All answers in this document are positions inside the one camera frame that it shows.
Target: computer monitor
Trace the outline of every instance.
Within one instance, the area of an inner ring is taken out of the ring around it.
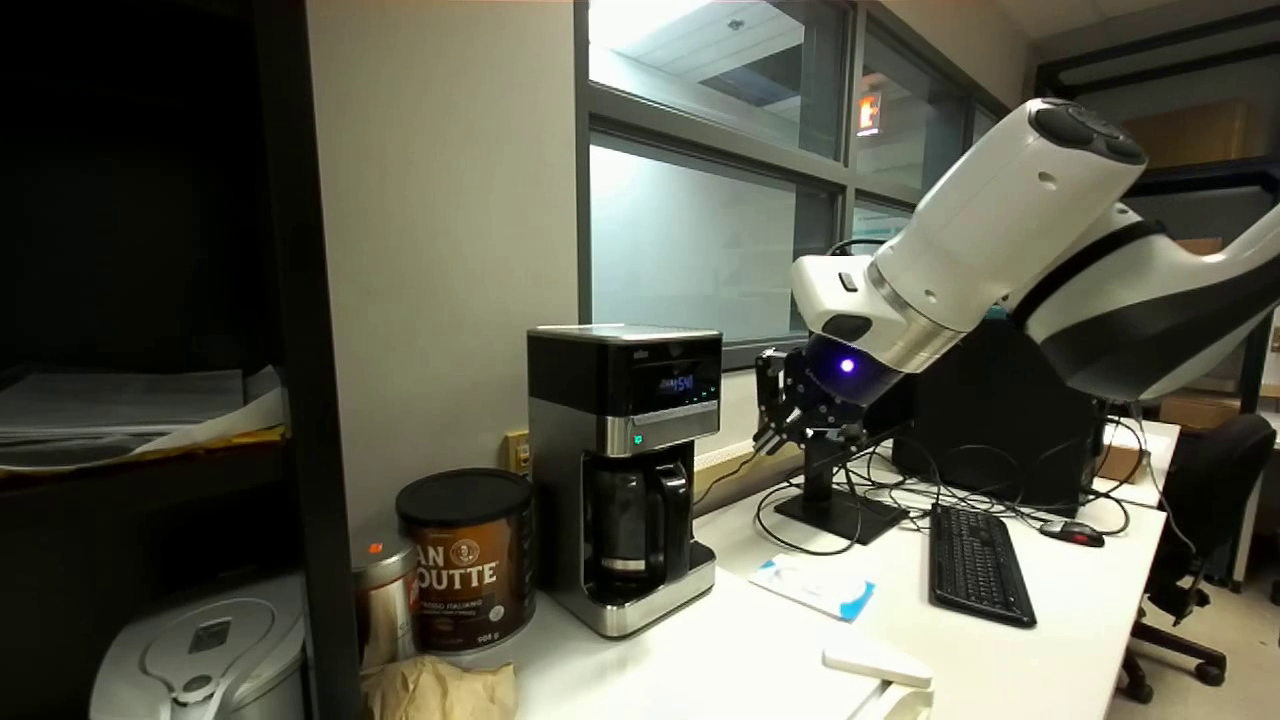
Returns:
[[[899,473],[1005,505],[1075,516],[1105,404],[1072,394],[1016,320],[983,320],[908,386],[893,434]]]

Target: coffee canister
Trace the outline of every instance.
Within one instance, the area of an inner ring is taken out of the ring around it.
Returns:
[[[395,498],[418,554],[418,649],[483,649],[532,616],[532,486],[498,468],[424,477]]]

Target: monitor stand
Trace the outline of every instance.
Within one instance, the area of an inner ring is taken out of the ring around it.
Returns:
[[[871,545],[893,526],[899,526],[908,516],[905,509],[888,509],[879,500],[834,489],[834,477],[840,463],[848,463],[848,458],[853,458],[848,444],[811,437],[803,444],[803,489],[799,498],[778,505],[778,511],[799,526],[826,527],[834,538],[845,538],[853,545]]]

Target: white wall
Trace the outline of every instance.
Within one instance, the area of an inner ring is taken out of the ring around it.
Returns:
[[[1031,87],[1030,36],[994,0],[879,0],[1005,103]]]
[[[347,520],[526,426],[576,320],[567,0],[310,0]]]

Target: window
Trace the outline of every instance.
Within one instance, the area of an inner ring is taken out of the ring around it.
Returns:
[[[799,251],[899,232],[977,134],[848,0],[588,0],[582,30],[583,320],[715,327],[730,367],[803,339]]]

